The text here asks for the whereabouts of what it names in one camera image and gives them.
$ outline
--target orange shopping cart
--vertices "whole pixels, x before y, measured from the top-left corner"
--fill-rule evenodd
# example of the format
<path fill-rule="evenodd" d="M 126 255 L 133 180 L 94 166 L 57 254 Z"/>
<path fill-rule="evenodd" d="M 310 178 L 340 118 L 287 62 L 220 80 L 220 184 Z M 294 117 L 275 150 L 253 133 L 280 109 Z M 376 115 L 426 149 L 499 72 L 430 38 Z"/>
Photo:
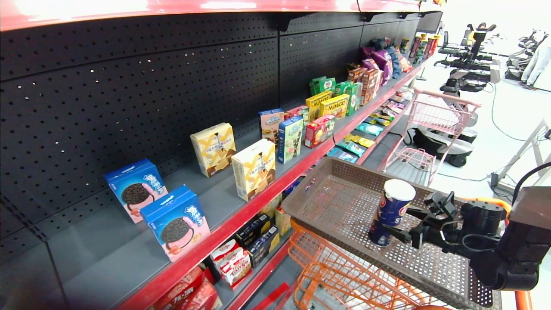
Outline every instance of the orange shopping cart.
<path fill-rule="evenodd" d="M 423 305 L 501 310 L 499 291 L 482 285 L 468 260 L 431 244 L 416 250 L 368 236 L 389 176 L 334 158 L 324 159 L 283 202 L 293 219 L 289 255 L 303 268 L 293 299 L 298 309 L 415 309 Z M 433 191 L 414 185 L 414 207 Z M 491 200 L 510 210 L 500 200 Z M 419 222 L 405 215 L 399 227 Z M 517 309 L 531 309 L 517 293 Z"/>

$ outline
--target robotic arm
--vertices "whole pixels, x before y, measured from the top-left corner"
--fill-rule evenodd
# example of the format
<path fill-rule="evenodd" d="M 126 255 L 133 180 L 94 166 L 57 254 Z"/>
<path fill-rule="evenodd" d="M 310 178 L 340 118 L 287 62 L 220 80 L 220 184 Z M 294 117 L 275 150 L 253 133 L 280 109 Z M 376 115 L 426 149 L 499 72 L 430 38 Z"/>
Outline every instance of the robotic arm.
<path fill-rule="evenodd" d="M 385 228 L 416 249 L 431 243 L 468 258 L 480 282 L 493 290 L 528 291 L 538 283 L 539 265 L 551 245 L 550 201 L 550 188 L 523 188 L 502 236 L 502 207 L 470 201 L 458 209 L 453 192 L 427 197 L 428 210 L 409 208 L 407 214 L 421 220 L 411 230 Z"/>

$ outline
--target brown plastic basket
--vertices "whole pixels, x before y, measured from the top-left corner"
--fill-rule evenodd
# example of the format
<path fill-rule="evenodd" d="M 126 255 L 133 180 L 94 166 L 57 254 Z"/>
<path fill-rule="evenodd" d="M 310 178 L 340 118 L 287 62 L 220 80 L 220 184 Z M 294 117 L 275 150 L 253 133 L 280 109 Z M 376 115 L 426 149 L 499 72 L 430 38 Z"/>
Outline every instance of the brown plastic basket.
<path fill-rule="evenodd" d="M 478 281 L 467 259 L 431 244 L 417 250 L 394 239 L 381 248 L 369 240 L 368 230 L 389 179 L 327 157 L 283 201 L 282 208 L 299 225 L 453 307 L 500 310 L 500 293 Z M 423 200 L 434 191 L 412 185 L 417 194 L 411 207 L 426 208 Z M 418 223 L 406 215 L 398 227 L 410 229 Z"/>

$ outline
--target wheel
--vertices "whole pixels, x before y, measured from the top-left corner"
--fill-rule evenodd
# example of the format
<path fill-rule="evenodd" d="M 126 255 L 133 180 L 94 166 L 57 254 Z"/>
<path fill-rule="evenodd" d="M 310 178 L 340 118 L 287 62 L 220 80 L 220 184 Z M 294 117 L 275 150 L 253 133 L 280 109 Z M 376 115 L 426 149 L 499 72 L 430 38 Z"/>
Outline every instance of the wheel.
<path fill-rule="evenodd" d="M 462 167 L 467 164 L 467 157 L 464 155 L 451 155 L 448 157 L 447 162 L 454 167 Z"/>

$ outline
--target purple snack bag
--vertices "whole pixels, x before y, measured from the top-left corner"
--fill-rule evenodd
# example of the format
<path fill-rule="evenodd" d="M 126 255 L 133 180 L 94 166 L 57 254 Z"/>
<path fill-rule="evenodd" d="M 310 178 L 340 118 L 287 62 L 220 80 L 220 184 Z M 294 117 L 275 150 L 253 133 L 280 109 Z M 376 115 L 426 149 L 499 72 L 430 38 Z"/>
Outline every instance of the purple snack bag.
<path fill-rule="evenodd" d="M 379 69 L 379 66 L 377 63 L 373 60 L 373 58 L 364 59 L 361 61 L 361 66 L 366 69 Z"/>
<path fill-rule="evenodd" d="M 385 85 L 392 78 L 392 58 L 385 50 L 372 52 L 371 57 L 383 71 L 381 85 Z"/>

